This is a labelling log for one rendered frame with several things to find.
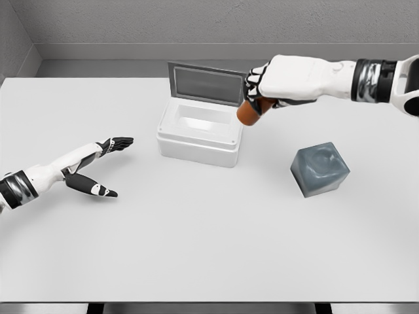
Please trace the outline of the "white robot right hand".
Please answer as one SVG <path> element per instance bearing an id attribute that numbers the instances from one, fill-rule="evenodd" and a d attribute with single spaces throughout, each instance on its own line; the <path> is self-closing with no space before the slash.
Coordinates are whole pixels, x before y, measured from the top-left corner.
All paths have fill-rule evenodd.
<path id="1" fill-rule="evenodd" d="M 302 56 L 274 56 L 252 68 L 244 82 L 244 99 L 251 105 L 262 98 L 290 105 L 317 101 L 324 91 L 322 76 L 328 62 Z"/>

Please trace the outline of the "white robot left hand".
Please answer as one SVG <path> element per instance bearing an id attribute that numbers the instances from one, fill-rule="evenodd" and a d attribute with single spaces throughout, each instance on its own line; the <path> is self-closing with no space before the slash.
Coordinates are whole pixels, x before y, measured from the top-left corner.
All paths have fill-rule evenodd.
<path id="1" fill-rule="evenodd" d="M 110 137 L 104 142 L 89 143 L 77 148 L 54 160 L 51 165 L 63 175 L 67 187 L 93 196 L 116 198 L 118 194 L 115 191 L 81 175 L 79 170 L 106 154 L 128 148 L 133 142 L 133 137 Z"/>

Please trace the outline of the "brown cylinder block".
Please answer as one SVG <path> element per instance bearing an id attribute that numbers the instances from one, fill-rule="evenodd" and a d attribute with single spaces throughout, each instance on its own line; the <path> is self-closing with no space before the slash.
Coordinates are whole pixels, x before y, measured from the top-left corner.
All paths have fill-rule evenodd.
<path id="1" fill-rule="evenodd" d="M 245 126 L 254 125 L 275 104 L 275 99 L 261 97 L 254 103 L 244 101 L 236 112 L 238 120 Z"/>

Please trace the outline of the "grey cube block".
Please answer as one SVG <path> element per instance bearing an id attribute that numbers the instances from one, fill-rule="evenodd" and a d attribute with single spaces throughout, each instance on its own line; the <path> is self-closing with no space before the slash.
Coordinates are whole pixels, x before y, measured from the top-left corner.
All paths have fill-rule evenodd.
<path id="1" fill-rule="evenodd" d="M 350 174 L 332 142 L 298 150 L 290 170 L 305 198 L 336 190 Z"/>

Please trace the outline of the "white box with open lid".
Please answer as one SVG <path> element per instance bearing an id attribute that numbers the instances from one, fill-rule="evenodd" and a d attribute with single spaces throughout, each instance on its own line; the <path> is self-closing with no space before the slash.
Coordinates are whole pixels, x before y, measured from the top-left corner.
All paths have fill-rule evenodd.
<path id="1" fill-rule="evenodd" d="M 243 125 L 245 73 L 168 62 L 170 100 L 157 127 L 161 155 L 232 168 L 237 164 Z"/>

